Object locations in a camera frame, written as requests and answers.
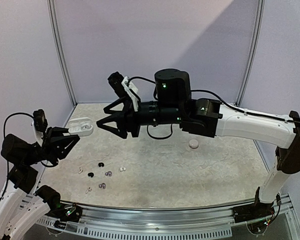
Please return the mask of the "white oval charging case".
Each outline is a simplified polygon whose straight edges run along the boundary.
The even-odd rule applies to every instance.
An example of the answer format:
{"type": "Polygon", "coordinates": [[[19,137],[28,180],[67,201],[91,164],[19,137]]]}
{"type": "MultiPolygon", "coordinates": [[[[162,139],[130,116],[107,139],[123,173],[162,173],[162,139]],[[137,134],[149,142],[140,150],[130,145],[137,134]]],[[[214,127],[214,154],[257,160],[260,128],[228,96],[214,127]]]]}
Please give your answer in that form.
{"type": "Polygon", "coordinates": [[[73,118],[67,123],[70,135],[88,137],[94,132],[93,122],[89,117],[73,118]]]}

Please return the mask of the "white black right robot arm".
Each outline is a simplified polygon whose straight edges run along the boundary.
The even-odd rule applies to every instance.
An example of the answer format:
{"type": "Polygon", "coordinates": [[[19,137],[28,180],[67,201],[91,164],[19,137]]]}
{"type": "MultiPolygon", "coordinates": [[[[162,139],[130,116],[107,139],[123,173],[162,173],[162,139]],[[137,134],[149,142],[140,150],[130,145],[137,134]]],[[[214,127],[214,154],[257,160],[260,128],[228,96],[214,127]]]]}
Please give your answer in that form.
{"type": "Polygon", "coordinates": [[[104,108],[97,126],[126,139],[142,126],[178,125],[184,132],[209,138],[238,137],[276,146],[276,163],[249,206],[252,218],[268,210],[289,176],[300,172],[300,116],[296,111],[275,115],[239,108],[214,94],[194,99],[186,71],[166,68],[154,74],[153,101],[143,102],[131,77],[112,73],[108,83],[117,100],[104,108]]]}

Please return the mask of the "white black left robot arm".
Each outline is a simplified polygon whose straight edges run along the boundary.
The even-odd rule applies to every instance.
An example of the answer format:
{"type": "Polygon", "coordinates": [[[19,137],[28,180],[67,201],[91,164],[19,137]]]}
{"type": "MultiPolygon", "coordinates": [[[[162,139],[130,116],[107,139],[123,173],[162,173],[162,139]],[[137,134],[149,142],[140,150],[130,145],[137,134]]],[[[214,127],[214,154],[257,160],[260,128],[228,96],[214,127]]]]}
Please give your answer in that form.
{"type": "Polygon", "coordinates": [[[35,133],[37,141],[27,143],[8,134],[1,156],[13,165],[0,194],[0,240],[20,240],[44,215],[61,223],[79,222],[83,209],[76,203],[61,203],[61,195],[47,185],[37,188],[38,171],[32,166],[48,161],[52,167],[66,158],[79,142],[68,129],[49,127],[35,133]]]}

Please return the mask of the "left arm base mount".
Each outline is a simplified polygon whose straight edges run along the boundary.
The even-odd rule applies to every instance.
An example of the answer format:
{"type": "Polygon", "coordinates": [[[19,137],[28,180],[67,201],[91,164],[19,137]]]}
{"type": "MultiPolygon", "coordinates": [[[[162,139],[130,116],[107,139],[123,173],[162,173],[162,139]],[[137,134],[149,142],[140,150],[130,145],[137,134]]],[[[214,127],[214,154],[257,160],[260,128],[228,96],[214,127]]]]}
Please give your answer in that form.
{"type": "Polygon", "coordinates": [[[51,210],[46,215],[59,220],[60,222],[78,223],[83,214],[83,208],[76,203],[61,205],[60,208],[51,210]]]}

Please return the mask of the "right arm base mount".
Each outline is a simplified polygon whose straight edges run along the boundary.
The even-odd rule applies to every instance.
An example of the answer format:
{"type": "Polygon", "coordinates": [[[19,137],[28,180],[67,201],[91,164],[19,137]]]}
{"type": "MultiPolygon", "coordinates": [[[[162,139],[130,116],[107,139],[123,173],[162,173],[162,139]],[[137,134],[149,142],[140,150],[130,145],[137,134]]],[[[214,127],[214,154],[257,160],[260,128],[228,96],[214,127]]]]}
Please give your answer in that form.
{"type": "Polygon", "coordinates": [[[274,203],[254,202],[232,208],[235,223],[248,222],[271,216],[274,213],[274,203]]]}

